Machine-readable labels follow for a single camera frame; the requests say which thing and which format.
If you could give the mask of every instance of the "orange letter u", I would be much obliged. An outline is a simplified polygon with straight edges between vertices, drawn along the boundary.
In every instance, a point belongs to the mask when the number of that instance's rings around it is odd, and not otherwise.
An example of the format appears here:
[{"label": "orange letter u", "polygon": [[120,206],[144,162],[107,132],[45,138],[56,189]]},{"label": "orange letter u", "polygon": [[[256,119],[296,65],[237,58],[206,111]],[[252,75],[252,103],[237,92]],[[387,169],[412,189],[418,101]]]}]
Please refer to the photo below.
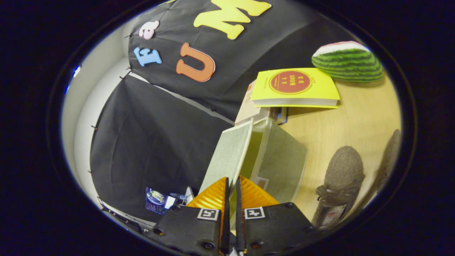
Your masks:
[{"label": "orange letter u", "polygon": [[204,69],[202,70],[194,69],[185,64],[183,60],[179,60],[177,62],[177,67],[175,69],[177,74],[183,74],[198,82],[206,82],[212,77],[213,73],[215,72],[215,61],[213,61],[213,59],[209,55],[191,48],[188,43],[184,43],[182,45],[180,49],[180,55],[182,57],[188,55],[197,60],[202,61],[202,63],[204,63]]}]

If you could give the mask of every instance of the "yellow book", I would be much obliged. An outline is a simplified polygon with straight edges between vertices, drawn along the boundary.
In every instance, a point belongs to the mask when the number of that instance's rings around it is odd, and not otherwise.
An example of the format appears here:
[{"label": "yellow book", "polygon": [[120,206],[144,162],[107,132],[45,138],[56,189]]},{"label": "yellow book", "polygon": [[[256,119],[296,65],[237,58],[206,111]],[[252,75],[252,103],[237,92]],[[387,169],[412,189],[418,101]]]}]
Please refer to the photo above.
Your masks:
[{"label": "yellow book", "polygon": [[338,108],[332,78],[317,68],[286,68],[258,73],[251,94],[256,107]]}]

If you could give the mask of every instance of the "blue sticker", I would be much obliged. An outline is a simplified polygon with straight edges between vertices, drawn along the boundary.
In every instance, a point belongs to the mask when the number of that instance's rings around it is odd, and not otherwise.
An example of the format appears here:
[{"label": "blue sticker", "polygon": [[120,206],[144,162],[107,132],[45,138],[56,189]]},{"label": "blue sticker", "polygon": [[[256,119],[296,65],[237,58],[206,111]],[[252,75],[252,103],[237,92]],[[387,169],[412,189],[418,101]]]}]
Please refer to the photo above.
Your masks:
[{"label": "blue sticker", "polygon": [[139,50],[139,47],[136,47],[134,49],[134,55],[136,55],[137,61],[139,61],[139,64],[141,66],[144,66],[145,64],[148,63],[153,63],[156,62],[158,64],[161,64],[161,58],[160,55],[158,54],[157,50],[153,50],[151,54],[149,54],[150,49],[142,49]]}]

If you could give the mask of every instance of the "yellow letter m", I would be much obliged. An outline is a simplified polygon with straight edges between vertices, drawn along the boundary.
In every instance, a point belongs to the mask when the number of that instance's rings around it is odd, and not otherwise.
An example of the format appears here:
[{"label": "yellow letter m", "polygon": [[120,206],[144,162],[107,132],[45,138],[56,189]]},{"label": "yellow letter m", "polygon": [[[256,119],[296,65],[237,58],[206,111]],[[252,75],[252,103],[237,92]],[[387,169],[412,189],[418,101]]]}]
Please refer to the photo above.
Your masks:
[{"label": "yellow letter m", "polygon": [[251,16],[259,16],[268,8],[272,7],[269,3],[253,0],[212,0],[212,3],[220,7],[221,10],[199,14],[194,20],[193,25],[195,27],[204,25],[223,31],[229,39],[236,39],[244,27],[239,24],[231,25],[226,22],[248,23],[251,21],[239,9],[247,11]]}]

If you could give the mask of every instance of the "gray slipper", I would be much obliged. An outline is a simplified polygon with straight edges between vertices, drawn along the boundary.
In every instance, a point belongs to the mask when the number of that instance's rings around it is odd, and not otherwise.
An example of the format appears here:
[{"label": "gray slipper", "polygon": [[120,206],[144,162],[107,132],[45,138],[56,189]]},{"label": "gray slipper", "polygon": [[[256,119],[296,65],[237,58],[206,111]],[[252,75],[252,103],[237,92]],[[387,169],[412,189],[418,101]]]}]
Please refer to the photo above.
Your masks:
[{"label": "gray slipper", "polygon": [[358,211],[361,211],[371,200],[376,191],[381,191],[385,183],[392,174],[392,170],[395,166],[395,162],[398,158],[399,147],[401,144],[401,132],[397,129],[390,138],[387,146],[385,147],[384,155],[379,165],[378,174],[376,179],[371,186],[371,189],[359,203]]},{"label": "gray slipper", "polygon": [[350,146],[339,148],[330,160],[324,185],[316,189],[319,205],[312,224],[327,229],[339,223],[354,205],[364,177],[359,153]]}]

